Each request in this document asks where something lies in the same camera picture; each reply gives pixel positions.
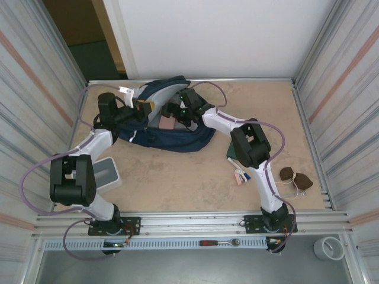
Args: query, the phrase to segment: white panel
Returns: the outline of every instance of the white panel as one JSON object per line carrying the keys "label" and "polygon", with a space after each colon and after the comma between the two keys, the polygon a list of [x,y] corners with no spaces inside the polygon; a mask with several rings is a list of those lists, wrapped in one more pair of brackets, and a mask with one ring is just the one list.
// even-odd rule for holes
{"label": "white panel", "polygon": [[294,76],[335,0],[104,2],[137,79]]}

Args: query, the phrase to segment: purple cable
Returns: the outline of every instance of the purple cable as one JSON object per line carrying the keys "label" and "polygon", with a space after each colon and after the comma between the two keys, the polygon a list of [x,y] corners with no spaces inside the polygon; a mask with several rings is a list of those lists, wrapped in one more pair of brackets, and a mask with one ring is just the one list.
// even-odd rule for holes
{"label": "purple cable", "polygon": [[112,256],[112,254],[109,254],[107,256],[99,256],[99,257],[81,257],[81,256],[77,256],[77,255],[73,254],[71,251],[69,251],[69,249],[67,248],[67,244],[66,244],[66,237],[67,237],[69,230],[73,226],[75,226],[76,224],[79,224],[79,223],[85,222],[85,221],[92,221],[92,220],[90,218],[85,218],[85,219],[81,219],[79,221],[76,221],[76,222],[72,223],[70,226],[68,226],[67,230],[65,231],[65,234],[63,235],[63,248],[65,249],[65,252],[67,252],[67,254],[72,256],[74,259],[84,260],[84,261],[107,259],[110,256]]}
{"label": "purple cable", "polygon": [[[270,127],[272,129],[274,129],[276,132],[278,132],[280,134],[280,136],[282,137],[282,146],[280,147],[280,149],[272,156],[270,157],[270,159],[267,160],[267,162],[265,163],[265,168],[267,169],[267,166],[268,164],[274,160],[284,149],[284,146],[285,146],[285,137],[284,137],[284,134],[283,132],[276,126],[270,124],[270,123],[267,123],[267,122],[261,122],[261,121],[251,121],[251,120],[234,120],[232,118],[229,118],[221,113],[219,113],[219,108],[223,108],[227,105],[227,98],[226,98],[226,94],[224,92],[224,90],[222,90],[221,87],[219,87],[218,85],[216,85],[215,83],[213,82],[210,82],[210,81],[202,81],[202,82],[199,82],[199,83],[196,83],[194,86],[192,86],[191,88],[194,88],[200,84],[204,84],[204,83],[207,83],[207,84],[211,84],[215,87],[217,87],[217,89],[220,90],[220,92],[223,94],[224,96],[224,101],[225,103],[223,105],[218,105],[216,106],[216,114],[219,115],[220,117],[224,118],[225,120],[229,120],[229,121],[232,121],[232,122],[235,122],[235,123],[241,123],[241,124],[246,124],[246,123],[251,123],[251,124],[260,124],[260,125],[264,125],[264,126],[267,126],[267,127]],[[280,197],[279,195],[277,195],[274,191],[274,188],[272,188],[272,184],[270,182],[270,178],[268,176],[268,171],[266,170],[265,171],[265,176],[266,176],[266,179],[267,179],[267,183],[268,183],[268,187],[270,188],[270,191],[272,193],[272,195],[274,195],[277,199],[279,199],[281,202],[287,204],[289,207],[291,207],[292,209],[292,212],[294,214],[294,222],[293,222],[293,226],[290,230],[290,232],[288,233],[288,236],[287,238],[285,238],[285,240],[281,243],[280,246],[278,246],[277,248],[275,248],[274,250],[272,250],[271,252],[272,253],[275,253],[277,250],[279,250],[282,246],[284,246],[286,244],[286,242],[290,239],[290,237],[292,236],[292,233],[294,232],[294,229],[295,229],[295,226],[296,226],[296,211],[295,211],[295,208],[293,207],[293,205],[288,202],[287,200],[285,200],[284,198]]]}
{"label": "purple cable", "polygon": [[48,215],[48,216],[53,216],[53,215],[59,215],[59,214],[64,214],[64,213],[69,213],[69,212],[73,212],[73,211],[83,211],[84,213],[87,213],[89,216],[91,216],[92,218],[95,218],[95,215],[91,212],[89,212],[88,210],[86,209],[82,209],[82,208],[70,208],[70,209],[66,209],[66,210],[62,210],[62,211],[59,211],[59,212],[48,212],[48,211],[44,211],[44,210],[41,210],[41,209],[38,209],[37,207],[35,207],[34,205],[32,205],[29,200],[26,198],[25,196],[25,193],[24,193],[24,182],[26,180],[26,177],[33,171],[35,170],[36,168],[42,166],[43,164],[46,164],[52,160],[55,160],[55,159],[59,159],[59,158],[62,158],[62,157],[65,157],[67,155],[70,155],[70,154],[73,154],[73,153],[76,153],[77,151],[79,151],[79,149],[82,149],[84,148],[85,146],[87,146],[93,139],[94,139],[94,135],[93,133],[95,132],[95,129],[93,128],[93,126],[85,121],[83,121],[82,119],[82,116],[80,114],[80,103],[81,101],[83,100],[83,97],[84,97],[84,94],[87,90],[91,89],[92,87],[96,87],[96,86],[103,86],[103,87],[109,87],[109,88],[113,88],[113,89],[116,89],[118,90],[118,87],[115,87],[115,86],[111,86],[111,85],[108,85],[108,84],[94,84],[94,85],[88,85],[87,87],[83,88],[82,91],[80,92],[79,94],[79,99],[78,99],[78,117],[79,117],[79,120],[81,123],[87,125],[89,128],[91,128],[92,130],[92,135],[90,136],[90,138],[83,143],[83,145],[81,145],[80,148],[75,148],[71,151],[68,151],[68,152],[65,152],[63,154],[58,154],[58,155],[55,155],[53,157],[50,157],[48,159],[45,159],[43,161],[40,161],[39,163],[35,164],[33,167],[29,168],[24,174],[23,176],[21,177],[20,179],[20,182],[18,183],[18,191],[20,193],[20,196],[21,196],[21,199],[24,201],[24,203],[30,208],[32,209],[33,211],[35,211],[36,213],[38,213],[39,215]]}

